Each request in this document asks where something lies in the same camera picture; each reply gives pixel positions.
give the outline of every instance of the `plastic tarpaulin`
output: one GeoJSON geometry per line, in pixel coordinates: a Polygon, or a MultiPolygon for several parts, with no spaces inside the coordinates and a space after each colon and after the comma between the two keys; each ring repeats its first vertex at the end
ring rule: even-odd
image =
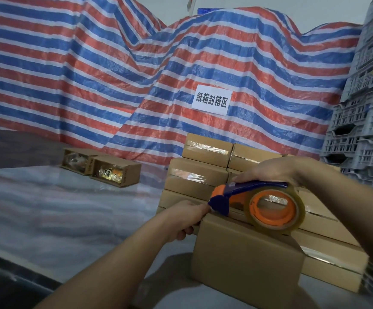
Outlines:
{"type": "Polygon", "coordinates": [[[300,34],[259,7],[167,27],[134,0],[0,0],[0,128],[158,164],[188,132],[317,157],[360,32],[300,34]],[[226,116],[191,109],[198,84],[232,90],[226,116]]]}

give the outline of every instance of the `person's left arm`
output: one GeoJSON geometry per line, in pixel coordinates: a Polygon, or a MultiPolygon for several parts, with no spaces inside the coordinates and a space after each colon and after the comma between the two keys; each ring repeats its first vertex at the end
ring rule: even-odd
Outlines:
{"type": "Polygon", "coordinates": [[[126,309],[162,246],[192,234],[191,226],[209,211],[208,204],[188,201],[164,210],[35,309],[126,309]]]}

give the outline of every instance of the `tape gun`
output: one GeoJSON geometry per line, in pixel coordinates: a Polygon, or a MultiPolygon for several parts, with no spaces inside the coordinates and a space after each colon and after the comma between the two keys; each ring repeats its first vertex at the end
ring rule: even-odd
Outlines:
{"type": "Polygon", "coordinates": [[[261,232],[290,233],[305,217],[305,206],[286,182],[249,181],[214,189],[208,204],[224,216],[230,207],[245,212],[246,219],[261,232]]]}

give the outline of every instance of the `forearm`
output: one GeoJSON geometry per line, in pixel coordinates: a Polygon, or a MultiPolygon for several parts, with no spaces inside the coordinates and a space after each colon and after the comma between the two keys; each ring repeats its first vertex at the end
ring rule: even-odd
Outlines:
{"type": "Polygon", "coordinates": [[[169,228],[164,215],[149,220],[36,308],[127,308],[159,250],[167,242],[169,228]]]}
{"type": "Polygon", "coordinates": [[[327,206],[373,259],[373,189],[318,161],[297,163],[298,182],[327,206]]]}

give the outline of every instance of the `white paper sign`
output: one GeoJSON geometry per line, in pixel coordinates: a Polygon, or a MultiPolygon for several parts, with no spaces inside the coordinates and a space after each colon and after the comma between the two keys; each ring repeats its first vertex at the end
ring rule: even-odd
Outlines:
{"type": "Polygon", "coordinates": [[[196,87],[192,108],[225,116],[231,102],[231,96],[231,90],[199,84],[196,87]]]}

